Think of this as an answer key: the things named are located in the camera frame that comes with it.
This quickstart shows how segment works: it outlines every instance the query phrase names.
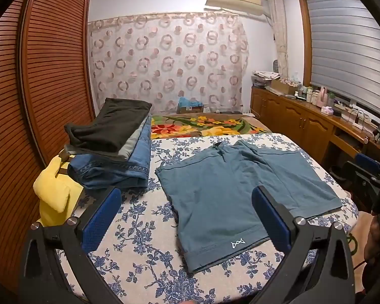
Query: blue floral pattern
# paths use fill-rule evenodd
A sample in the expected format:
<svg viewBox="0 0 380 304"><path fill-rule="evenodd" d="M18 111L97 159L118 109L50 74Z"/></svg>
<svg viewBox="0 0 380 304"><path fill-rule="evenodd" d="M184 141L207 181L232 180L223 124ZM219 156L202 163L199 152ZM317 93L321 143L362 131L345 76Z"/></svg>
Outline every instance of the blue floral pattern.
<svg viewBox="0 0 380 304"><path fill-rule="evenodd" d="M232 301L255 294L273 275L284 254L276 251L271 241L200 273L188 273L177 237L177 216L154 172L160 165L186 159L217 142L234 144L239 139L259 147L300 151L319 177L336 192L343 206L313 218L309 223L330 226L339 221L346 232L356 223L358 211L347 194L317 162L284 135L267 133L153 140L148 188L123 193L121 209L98 250L89 254L98 272L124 303L179 304L193 300L211 304ZM92 198L83 198L74 214L80 216L92 202ZM311 251L306 263L314 256L315 252ZM84 298L63 251L58 252L58 257L73 291Z"/></svg>

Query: metal screw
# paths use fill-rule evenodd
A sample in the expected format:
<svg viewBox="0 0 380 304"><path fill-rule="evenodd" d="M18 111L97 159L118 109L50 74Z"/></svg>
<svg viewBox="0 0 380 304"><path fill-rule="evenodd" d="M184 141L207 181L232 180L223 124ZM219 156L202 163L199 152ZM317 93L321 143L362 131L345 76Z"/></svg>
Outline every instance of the metal screw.
<svg viewBox="0 0 380 304"><path fill-rule="evenodd" d="M31 230L36 230L41 224L39 222L34 222L31 224Z"/></svg>
<svg viewBox="0 0 380 304"><path fill-rule="evenodd" d="M76 217L69 217L66 222L68 223L68 225L73 226L77 223L77 218Z"/></svg>
<svg viewBox="0 0 380 304"><path fill-rule="evenodd" d="M343 229L343 225L339 222L335 222L333 223L333 227L335 227L337 230L342 230Z"/></svg>
<svg viewBox="0 0 380 304"><path fill-rule="evenodd" d="M296 222L298 225L305 225L307 221L306 221L305 218L302 218L302 217L296 217L296 218L295 218L295 222Z"/></svg>

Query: louvered wardrobe door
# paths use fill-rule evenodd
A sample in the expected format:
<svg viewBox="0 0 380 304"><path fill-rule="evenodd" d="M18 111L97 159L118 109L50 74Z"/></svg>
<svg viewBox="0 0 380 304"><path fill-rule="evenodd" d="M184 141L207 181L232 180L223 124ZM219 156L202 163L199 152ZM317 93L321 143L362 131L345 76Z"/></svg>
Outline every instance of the louvered wardrobe door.
<svg viewBox="0 0 380 304"><path fill-rule="evenodd" d="M89 0L29 0L23 86L38 146L48 163L68 137L64 124L94 118L87 74Z"/></svg>
<svg viewBox="0 0 380 304"><path fill-rule="evenodd" d="M0 283L16 291L26 232L39 215L32 184L41 171L18 94L16 40L24 0L0 19Z"/></svg>

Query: person's hand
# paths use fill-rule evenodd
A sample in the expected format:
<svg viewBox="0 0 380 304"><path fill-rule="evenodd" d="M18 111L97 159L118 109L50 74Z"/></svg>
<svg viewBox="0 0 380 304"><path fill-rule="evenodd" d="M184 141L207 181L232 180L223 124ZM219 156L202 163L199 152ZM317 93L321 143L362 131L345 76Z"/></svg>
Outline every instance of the person's hand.
<svg viewBox="0 0 380 304"><path fill-rule="evenodd" d="M366 261L374 261L374 257L380 251L380 224L378 222L378 216L372 212L373 220L370 225L368 241L364 249L364 259Z"/></svg>

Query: wooden window frame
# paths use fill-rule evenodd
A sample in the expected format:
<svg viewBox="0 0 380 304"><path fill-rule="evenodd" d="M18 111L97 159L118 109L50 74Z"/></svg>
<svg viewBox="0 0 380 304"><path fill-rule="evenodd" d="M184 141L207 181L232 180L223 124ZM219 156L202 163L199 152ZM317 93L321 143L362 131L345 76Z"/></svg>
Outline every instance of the wooden window frame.
<svg viewBox="0 0 380 304"><path fill-rule="evenodd" d="M311 85L311 71L312 71L312 40L311 40L311 23L310 15L308 13L307 0L299 0L301 8L301 17L303 19L303 33L304 33L304 76L303 84L306 87Z"/></svg>

